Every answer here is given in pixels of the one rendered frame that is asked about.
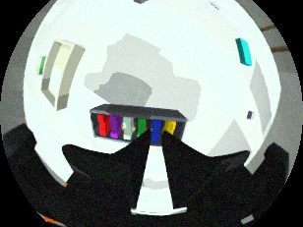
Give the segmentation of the small cyan block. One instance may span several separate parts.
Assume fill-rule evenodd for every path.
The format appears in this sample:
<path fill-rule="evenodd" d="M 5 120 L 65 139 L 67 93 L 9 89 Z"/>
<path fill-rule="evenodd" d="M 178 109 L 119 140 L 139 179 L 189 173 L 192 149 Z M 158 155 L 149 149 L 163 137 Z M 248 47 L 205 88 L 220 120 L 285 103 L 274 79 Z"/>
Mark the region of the small cyan block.
<path fill-rule="evenodd" d="M 247 65 L 251 66 L 252 61 L 251 61 L 251 52 L 250 52 L 250 46 L 248 46 L 247 41 L 244 41 L 243 38 L 235 38 L 236 45 L 238 45 L 238 50 L 239 50 L 239 60 L 242 62 L 242 65 Z"/>

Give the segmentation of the yellow fuse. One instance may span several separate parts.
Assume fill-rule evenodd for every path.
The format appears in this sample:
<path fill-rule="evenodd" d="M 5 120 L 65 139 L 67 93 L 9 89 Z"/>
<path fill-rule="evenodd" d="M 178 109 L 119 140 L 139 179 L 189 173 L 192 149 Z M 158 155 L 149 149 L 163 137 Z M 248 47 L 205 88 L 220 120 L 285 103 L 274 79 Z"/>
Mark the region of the yellow fuse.
<path fill-rule="evenodd" d="M 175 121 L 166 121 L 166 126 L 164 126 L 164 131 L 174 134 L 176 122 Z"/>

